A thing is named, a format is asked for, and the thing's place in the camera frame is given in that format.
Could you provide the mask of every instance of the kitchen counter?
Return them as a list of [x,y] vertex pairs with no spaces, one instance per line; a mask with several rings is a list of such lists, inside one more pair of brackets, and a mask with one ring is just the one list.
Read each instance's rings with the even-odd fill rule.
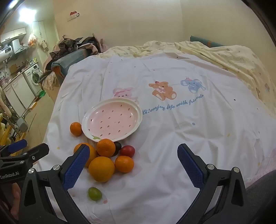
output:
[[8,83],[6,83],[2,89],[5,89],[13,80],[15,80],[19,75],[21,75],[22,73],[24,73],[26,70],[28,70],[30,67],[33,67],[35,64],[37,64],[38,62],[28,66],[27,68],[25,68],[24,70],[22,70],[22,72],[20,72],[19,74],[16,75],[16,77],[14,77],[13,79],[11,79]]

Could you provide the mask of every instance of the pink bunny illustration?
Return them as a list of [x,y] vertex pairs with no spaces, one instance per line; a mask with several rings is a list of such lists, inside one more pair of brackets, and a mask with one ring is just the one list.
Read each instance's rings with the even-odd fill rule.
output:
[[132,101],[135,101],[136,103],[139,103],[138,102],[138,97],[132,97],[132,90],[133,90],[133,87],[129,87],[129,88],[125,88],[125,89],[122,89],[122,88],[115,88],[113,90],[113,94],[114,94],[114,97],[123,97],[123,98],[127,98],[127,99],[130,99]]

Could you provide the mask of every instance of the washing machine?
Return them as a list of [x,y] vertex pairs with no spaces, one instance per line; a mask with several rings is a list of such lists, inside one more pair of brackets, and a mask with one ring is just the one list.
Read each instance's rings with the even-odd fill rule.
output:
[[24,78],[35,96],[38,96],[42,91],[38,84],[39,77],[42,76],[42,74],[38,64],[34,64],[23,73]]

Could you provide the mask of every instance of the orange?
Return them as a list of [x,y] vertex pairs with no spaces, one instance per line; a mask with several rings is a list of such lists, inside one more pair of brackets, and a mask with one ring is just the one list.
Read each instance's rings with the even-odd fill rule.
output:
[[97,143],[97,152],[100,156],[111,157],[115,153],[116,146],[110,139],[102,139]]
[[75,136],[80,136],[83,131],[81,129],[81,124],[79,122],[74,122],[70,125],[70,131]]
[[129,173],[134,167],[134,161],[128,156],[118,156],[115,160],[115,167],[122,173]]
[[110,158],[100,156],[92,160],[88,170],[95,181],[106,182],[114,174],[115,165]]
[[89,149],[90,149],[90,156],[89,156],[89,159],[88,159],[87,163],[85,164],[85,167],[88,167],[89,164],[91,163],[91,161],[93,159],[95,159],[98,156],[98,154],[97,154],[96,149],[88,143],[77,144],[76,147],[74,148],[74,153],[78,150],[78,148],[81,146],[81,144],[85,144],[85,145],[89,146]]

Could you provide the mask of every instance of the yellow blanket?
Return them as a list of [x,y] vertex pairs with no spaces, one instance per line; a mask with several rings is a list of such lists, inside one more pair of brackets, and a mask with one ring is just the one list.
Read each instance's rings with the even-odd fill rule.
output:
[[97,57],[109,58],[113,55],[142,57],[161,52],[196,55],[205,61],[234,73],[263,104],[268,113],[276,117],[275,85],[262,62],[247,47],[235,45],[208,48],[200,42],[165,43],[149,41],[143,46],[112,47],[106,52],[97,55]]

